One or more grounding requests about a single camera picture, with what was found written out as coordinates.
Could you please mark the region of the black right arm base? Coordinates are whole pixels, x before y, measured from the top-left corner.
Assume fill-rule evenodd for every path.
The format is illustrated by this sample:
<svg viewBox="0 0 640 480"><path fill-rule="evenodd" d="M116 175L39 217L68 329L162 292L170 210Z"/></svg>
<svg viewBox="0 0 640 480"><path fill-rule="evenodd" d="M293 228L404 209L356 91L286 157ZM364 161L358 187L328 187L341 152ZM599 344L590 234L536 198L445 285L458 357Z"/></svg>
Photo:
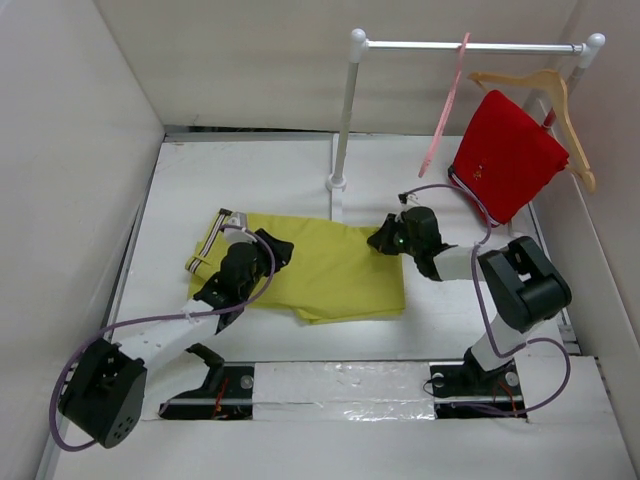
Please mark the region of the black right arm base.
<svg viewBox="0 0 640 480"><path fill-rule="evenodd" d="M438 420L499 417L497 410L511 416L525 408L514 361L485 379L471 379L465 373L462 361L429 364L423 391L433 398Z"/></svg>

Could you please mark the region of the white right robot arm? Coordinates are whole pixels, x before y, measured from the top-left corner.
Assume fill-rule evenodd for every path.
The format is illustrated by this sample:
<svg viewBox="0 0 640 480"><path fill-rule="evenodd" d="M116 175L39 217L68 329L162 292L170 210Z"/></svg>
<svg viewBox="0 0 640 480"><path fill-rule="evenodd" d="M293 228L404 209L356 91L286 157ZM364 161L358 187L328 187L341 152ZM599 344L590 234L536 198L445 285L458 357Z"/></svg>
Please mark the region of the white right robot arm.
<svg viewBox="0 0 640 480"><path fill-rule="evenodd" d="M474 282L485 333L467 349L460 369L437 386L486 393L517 352L545 341L531 340L531 332L572 300L568 283L531 237L520 236L497 250L448 244L427 207L389 214L367 244L384 255L410 256L430 280Z"/></svg>

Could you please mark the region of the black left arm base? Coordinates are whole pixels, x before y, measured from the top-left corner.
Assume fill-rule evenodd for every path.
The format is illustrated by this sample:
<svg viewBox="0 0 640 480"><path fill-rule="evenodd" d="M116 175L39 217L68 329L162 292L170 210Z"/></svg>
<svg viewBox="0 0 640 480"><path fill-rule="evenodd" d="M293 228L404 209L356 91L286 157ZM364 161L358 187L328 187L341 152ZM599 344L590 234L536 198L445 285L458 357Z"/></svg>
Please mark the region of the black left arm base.
<svg viewBox="0 0 640 480"><path fill-rule="evenodd" d="M187 349L208 368L202 384L160 404L163 420L235 421L253 418L254 363L227 363L203 344Z"/></svg>

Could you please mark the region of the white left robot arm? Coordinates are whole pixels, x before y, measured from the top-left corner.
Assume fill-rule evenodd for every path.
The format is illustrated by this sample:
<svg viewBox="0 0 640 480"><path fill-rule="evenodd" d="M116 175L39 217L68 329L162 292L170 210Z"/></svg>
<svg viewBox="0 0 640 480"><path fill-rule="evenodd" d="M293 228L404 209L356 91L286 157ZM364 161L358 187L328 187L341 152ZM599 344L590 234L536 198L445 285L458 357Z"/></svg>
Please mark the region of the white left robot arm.
<svg viewBox="0 0 640 480"><path fill-rule="evenodd" d="M269 288L274 275L293 256L293 243L264 229L235 227L232 241L215 272L178 314L157 315L127 321L144 330L118 342L106 334L111 324L87 339L65 364L49 403L49 428L55 443L68 452L57 419L64 417L105 449L119 445L137 425L148 379L183 352L208 362L194 365L188 384L201 396L212 396L222 387L223 359L203 344L228 328L244 310Z"/></svg>

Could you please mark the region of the yellow-green trousers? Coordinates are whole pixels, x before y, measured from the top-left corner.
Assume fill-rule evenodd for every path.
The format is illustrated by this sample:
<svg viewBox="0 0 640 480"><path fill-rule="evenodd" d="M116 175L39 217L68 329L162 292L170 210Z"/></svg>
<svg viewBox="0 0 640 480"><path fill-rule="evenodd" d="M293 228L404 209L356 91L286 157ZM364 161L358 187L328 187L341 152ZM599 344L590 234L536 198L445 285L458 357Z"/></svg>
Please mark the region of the yellow-green trousers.
<svg viewBox="0 0 640 480"><path fill-rule="evenodd" d="M367 245L373 227L326 219L249 213L262 228L294 244L290 263L276 273L253 308L290 309L311 324L393 316L406 307L402 260Z"/></svg>

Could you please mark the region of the pink plastic hanger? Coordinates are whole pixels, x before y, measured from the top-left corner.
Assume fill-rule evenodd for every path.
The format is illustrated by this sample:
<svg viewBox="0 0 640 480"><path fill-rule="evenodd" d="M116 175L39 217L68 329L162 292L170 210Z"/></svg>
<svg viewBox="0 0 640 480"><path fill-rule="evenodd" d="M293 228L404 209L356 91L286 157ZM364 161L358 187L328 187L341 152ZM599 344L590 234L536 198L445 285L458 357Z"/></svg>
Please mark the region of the pink plastic hanger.
<svg viewBox="0 0 640 480"><path fill-rule="evenodd" d="M420 166L419 172L418 172L418 177L422 178L427 169L429 168L429 166L431 165L432 161L434 160L436 153L438 151L439 145L441 143L442 137L444 135L444 131L445 131L445 127L448 123L448 119L449 116L451 114L451 111L453 109L453 105L455 102L455 96L459 87L459 83L461 80L461 75L462 75L462 68L463 68L463 62L464 62L464 56L466 53L466 49L467 49L467 45L469 43L471 37L471 33L470 32L466 32L460 46L457 49L457 60L456 60L456 70L455 70L455 74L452 80L452 83L450 85L441 115L439 117L439 121L437 123L436 129L434 131L434 134L432 136L432 141L428 147L428 150L426 152L426 155L424 157L424 160Z"/></svg>

